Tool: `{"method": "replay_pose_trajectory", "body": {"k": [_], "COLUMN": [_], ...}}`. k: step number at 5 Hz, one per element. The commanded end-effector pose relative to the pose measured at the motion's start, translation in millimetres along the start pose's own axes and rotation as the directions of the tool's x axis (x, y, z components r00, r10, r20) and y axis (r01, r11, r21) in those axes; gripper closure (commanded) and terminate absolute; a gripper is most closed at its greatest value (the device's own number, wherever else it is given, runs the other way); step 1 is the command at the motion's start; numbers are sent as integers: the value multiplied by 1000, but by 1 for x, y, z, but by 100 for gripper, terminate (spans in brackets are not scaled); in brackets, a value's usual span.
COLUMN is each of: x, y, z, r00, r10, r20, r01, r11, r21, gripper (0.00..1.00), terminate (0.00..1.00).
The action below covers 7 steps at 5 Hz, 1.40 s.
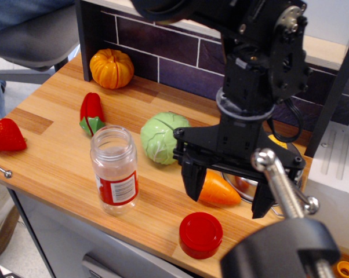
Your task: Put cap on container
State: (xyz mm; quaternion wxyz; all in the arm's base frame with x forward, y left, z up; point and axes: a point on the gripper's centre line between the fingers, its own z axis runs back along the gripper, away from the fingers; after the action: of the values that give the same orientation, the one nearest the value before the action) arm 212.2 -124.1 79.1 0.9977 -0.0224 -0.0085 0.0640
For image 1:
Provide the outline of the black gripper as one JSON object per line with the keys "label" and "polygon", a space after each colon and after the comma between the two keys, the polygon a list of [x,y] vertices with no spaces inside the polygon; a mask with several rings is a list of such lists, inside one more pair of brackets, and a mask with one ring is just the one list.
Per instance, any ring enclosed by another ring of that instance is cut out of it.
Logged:
{"label": "black gripper", "polygon": [[218,125],[179,127],[173,135],[177,140],[174,158],[182,167],[186,193],[192,200],[199,200],[207,169],[261,181],[252,202],[253,219],[265,217],[276,205],[264,174],[252,166],[254,151],[273,150],[292,179],[306,166],[303,158],[271,141],[260,122],[243,124],[222,116]]}

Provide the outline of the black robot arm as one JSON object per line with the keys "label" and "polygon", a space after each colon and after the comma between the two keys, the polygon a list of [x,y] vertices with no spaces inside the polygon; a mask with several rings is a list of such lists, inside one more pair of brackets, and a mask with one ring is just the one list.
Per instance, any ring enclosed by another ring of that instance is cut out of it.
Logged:
{"label": "black robot arm", "polygon": [[134,1],[140,15],[156,23],[196,21],[221,34],[226,62],[224,82],[216,95],[218,125],[179,127],[173,132],[174,158],[182,167],[187,195],[198,200],[207,169],[257,182],[254,218],[262,218],[275,199],[267,180],[251,165],[257,149],[269,148],[291,179],[305,161],[271,141],[263,123],[275,106],[307,90],[303,36],[307,19],[303,1]]}

